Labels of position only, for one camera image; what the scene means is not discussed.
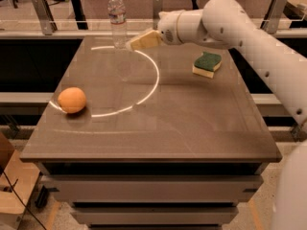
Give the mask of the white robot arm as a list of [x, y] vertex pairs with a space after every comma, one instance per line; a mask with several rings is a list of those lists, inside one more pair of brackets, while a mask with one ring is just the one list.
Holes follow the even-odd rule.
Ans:
[[[209, 0], [203, 9], [162, 11], [155, 30], [129, 40], [132, 50], [160, 43], [236, 49], [303, 131], [307, 131], [307, 59], [257, 28], [235, 0]], [[279, 175], [271, 230], [307, 230], [307, 141]]]

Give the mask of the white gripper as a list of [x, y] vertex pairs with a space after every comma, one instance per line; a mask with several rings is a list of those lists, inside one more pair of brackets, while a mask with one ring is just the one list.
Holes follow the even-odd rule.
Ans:
[[126, 43], [129, 50], [136, 51], [159, 46], [161, 40], [168, 45], [180, 45], [182, 41], [178, 35], [178, 21], [181, 11], [161, 11], [157, 30], [147, 30], [133, 37]]

